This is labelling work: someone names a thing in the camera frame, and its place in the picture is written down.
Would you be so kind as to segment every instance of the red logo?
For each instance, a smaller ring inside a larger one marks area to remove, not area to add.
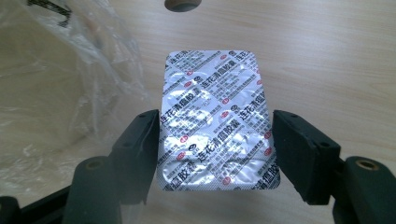
[[[270,137],[271,137],[271,131],[266,132],[265,135],[264,135],[264,138],[268,139]]]
[[[225,98],[225,99],[224,99],[222,102],[223,102],[223,104],[224,104],[224,105],[227,105],[227,104],[228,104],[228,102],[230,102],[230,99],[228,99],[228,98]]]
[[[224,111],[221,113],[221,118],[224,119],[225,117],[227,117],[228,115],[228,111]]]
[[[187,139],[189,139],[189,137],[188,137],[187,135],[184,135],[184,136],[182,136],[182,137],[180,138],[180,142],[181,142],[181,143],[185,143],[185,142],[187,142]]]
[[[267,149],[265,149],[264,155],[269,156],[269,155],[271,155],[271,152],[272,152],[272,149],[270,147],[268,147]]]
[[[185,155],[186,155],[186,152],[180,152],[180,154],[177,155],[176,159],[178,161],[181,161],[181,160],[183,160]]]
[[[191,81],[186,82],[186,84],[184,84],[184,87],[186,87],[186,88],[189,87],[191,85],[191,83],[192,83]]]
[[[229,176],[226,176],[223,181],[223,185],[229,185],[231,183],[231,178]]]

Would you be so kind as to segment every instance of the foil blister pack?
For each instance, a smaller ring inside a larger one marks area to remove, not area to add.
[[[183,50],[166,58],[158,181],[164,190],[274,189],[276,149],[256,57]]]

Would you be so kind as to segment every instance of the transparent plastic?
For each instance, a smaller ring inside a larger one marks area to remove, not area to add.
[[[0,3],[0,194],[70,184],[151,108],[138,46],[107,0]]]

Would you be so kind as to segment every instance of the hole in table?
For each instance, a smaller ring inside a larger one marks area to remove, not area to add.
[[[187,12],[197,8],[202,0],[165,0],[165,7],[173,12]]]

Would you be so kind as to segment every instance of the wooden surface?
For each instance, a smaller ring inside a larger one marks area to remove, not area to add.
[[[167,54],[245,49],[258,58],[270,111],[310,121],[352,155],[396,173],[396,2],[203,0],[168,11],[160,0],[113,1],[137,39],[154,106]],[[282,176],[275,190],[163,192],[154,181],[141,223],[333,223]]]

